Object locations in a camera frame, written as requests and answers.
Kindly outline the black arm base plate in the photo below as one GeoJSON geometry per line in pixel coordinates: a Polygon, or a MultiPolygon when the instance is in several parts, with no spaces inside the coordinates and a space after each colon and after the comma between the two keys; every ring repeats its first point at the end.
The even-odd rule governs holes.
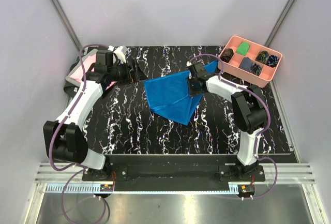
{"type": "Polygon", "coordinates": [[[101,184],[101,192],[164,195],[236,195],[240,187],[254,192],[255,183],[266,181],[263,167],[255,162],[244,168],[238,162],[219,159],[171,158],[161,160],[113,159],[107,172],[89,170],[84,182],[101,184]]]}

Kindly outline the dark blue patterned rolled tie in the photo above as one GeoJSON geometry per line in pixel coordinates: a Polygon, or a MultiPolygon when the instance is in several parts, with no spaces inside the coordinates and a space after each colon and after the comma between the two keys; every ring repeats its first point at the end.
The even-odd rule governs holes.
{"type": "Polygon", "coordinates": [[[279,62],[279,57],[276,55],[270,55],[265,63],[265,65],[275,68],[279,62]]]}

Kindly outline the grey folded shirt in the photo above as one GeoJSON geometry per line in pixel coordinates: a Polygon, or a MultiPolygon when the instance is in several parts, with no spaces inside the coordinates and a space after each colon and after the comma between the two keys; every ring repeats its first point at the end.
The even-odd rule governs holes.
{"type": "MultiPolygon", "coordinates": [[[[82,57],[83,66],[85,71],[87,72],[90,65],[88,65],[88,55],[82,57]]],[[[65,77],[65,80],[73,85],[79,86],[83,82],[83,69],[80,63],[79,58],[77,58],[76,62],[71,65],[69,69],[69,74],[65,77]]]]}

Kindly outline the blue satin napkin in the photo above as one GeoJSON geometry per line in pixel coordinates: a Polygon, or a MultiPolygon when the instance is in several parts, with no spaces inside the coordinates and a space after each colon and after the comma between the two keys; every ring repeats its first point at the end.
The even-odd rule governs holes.
{"type": "Polygon", "coordinates": [[[182,71],[144,82],[150,110],[170,121],[188,125],[202,99],[202,95],[189,95],[186,78],[190,71],[182,71]]]}

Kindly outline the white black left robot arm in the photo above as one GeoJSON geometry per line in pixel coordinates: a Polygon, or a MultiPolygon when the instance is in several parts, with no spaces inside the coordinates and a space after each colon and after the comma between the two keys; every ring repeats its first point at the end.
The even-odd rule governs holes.
{"type": "Polygon", "coordinates": [[[135,59],[126,59],[127,48],[109,46],[96,52],[96,59],[89,67],[81,66],[82,82],[71,103],[55,120],[43,126],[43,135],[52,168],[54,161],[67,162],[85,170],[94,169],[98,179],[105,181],[112,173],[105,155],[88,147],[83,126],[94,104],[112,83],[127,85],[147,79],[135,59]]]}

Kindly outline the aluminium frame rail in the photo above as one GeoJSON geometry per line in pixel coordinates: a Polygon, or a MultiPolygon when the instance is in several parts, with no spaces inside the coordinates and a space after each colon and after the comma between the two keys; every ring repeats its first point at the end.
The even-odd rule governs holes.
{"type": "Polygon", "coordinates": [[[72,41],[74,47],[80,51],[80,49],[83,47],[72,24],[70,23],[61,3],[59,0],[49,0],[57,13],[63,27],[65,28],[70,40],[72,41]]]}

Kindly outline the brown patterned rolled tie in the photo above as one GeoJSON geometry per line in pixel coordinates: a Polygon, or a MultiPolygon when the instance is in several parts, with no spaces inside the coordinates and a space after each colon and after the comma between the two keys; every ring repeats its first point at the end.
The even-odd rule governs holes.
{"type": "Polygon", "coordinates": [[[227,48],[223,51],[221,60],[224,61],[225,63],[228,63],[231,60],[233,54],[234,54],[233,50],[231,48],[227,48]]]}

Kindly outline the pink folded shirt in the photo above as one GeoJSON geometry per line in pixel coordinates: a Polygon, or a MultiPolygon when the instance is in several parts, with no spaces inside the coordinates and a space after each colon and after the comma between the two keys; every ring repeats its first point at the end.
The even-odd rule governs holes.
{"type": "MultiPolygon", "coordinates": [[[[83,65],[85,68],[85,72],[90,68],[92,63],[96,61],[96,54],[91,56],[85,56],[83,58],[83,65]]],[[[72,71],[69,73],[69,75],[65,78],[67,82],[73,84],[76,87],[80,87],[80,84],[83,82],[83,70],[80,62],[74,66],[72,71]]]]}

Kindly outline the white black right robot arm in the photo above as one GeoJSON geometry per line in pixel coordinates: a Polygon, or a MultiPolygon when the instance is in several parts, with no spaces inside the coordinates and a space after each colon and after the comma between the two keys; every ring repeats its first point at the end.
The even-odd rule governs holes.
{"type": "Polygon", "coordinates": [[[261,134],[270,126],[270,112],[256,86],[244,86],[231,82],[215,72],[209,73],[201,62],[187,63],[186,78],[191,97],[211,93],[231,102],[235,125],[240,129],[240,146],[235,175],[246,181],[253,175],[252,164],[258,160],[258,144],[261,134]]]}

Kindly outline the dark green patterned rolled tie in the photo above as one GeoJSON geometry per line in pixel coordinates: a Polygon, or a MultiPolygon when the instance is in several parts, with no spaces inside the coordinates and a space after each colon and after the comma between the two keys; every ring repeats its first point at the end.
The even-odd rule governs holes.
{"type": "Polygon", "coordinates": [[[259,76],[262,72],[262,66],[254,63],[249,72],[255,76],[259,76]]]}

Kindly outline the blue yellow patterned rolled tie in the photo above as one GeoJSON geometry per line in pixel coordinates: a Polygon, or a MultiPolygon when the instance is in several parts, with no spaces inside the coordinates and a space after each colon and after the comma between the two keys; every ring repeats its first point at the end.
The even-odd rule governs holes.
{"type": "Polygon", "coordinates": [[[269,57],[269,53],[267,51],[261,51],[257,57],[256,57],[256,61],[261,63],[261,64],[265,64],[267,59],[269,57]]]}

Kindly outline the pink divided organizer tray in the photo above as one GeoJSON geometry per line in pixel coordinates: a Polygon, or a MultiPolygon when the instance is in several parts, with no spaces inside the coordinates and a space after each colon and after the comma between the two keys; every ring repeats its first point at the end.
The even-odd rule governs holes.
{"type": "Polygon", "coordinates": [[[218,68],[264,88],[274,77],[282,54],[240,36],[232,36],[219,56],[218,68]]]}

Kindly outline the green rolled cloth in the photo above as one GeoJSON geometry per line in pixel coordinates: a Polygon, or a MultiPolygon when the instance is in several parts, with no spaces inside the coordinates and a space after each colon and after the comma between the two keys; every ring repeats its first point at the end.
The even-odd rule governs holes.
{"type": "Polygon", "coordinates": [[[250,49],[250,44],[248,42],[241,42],[240,45],[236,49],[236,53],[242,56],[245,56],[250,49]]]}

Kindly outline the grey rolled cloth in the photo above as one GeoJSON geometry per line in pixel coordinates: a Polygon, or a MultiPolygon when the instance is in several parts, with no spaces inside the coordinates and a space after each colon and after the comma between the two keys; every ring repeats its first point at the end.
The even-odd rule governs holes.
{"type": "Polygon", "coordinates": [[[250,71],[252,64],[253,64],[253,62],[249,57],[244,57],[239,65],[239,68],[244,71],[250,71]]]}

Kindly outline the black folded garment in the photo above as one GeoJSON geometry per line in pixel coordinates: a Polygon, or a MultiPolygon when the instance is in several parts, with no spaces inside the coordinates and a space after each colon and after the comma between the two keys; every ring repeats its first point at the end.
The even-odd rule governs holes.
{"type": "MultiPolygon", "coordinates": [[[[96,54],[97,52],[97,48],[96,47],[89,47],[89,48],[86,48],[84,51],[83,51],[83,54],[82,54],[82,57],[85,56],[85,55],[88,55],[88,56],[91,56],[91,55],[94,55],[96,54]]],[[[73,84],[67,82],[65,80],[65,85],[64,85],[64,92],[70,96],[70,97],[74,97],[78,91],[78,87],[74,86],[73,84]]]]}

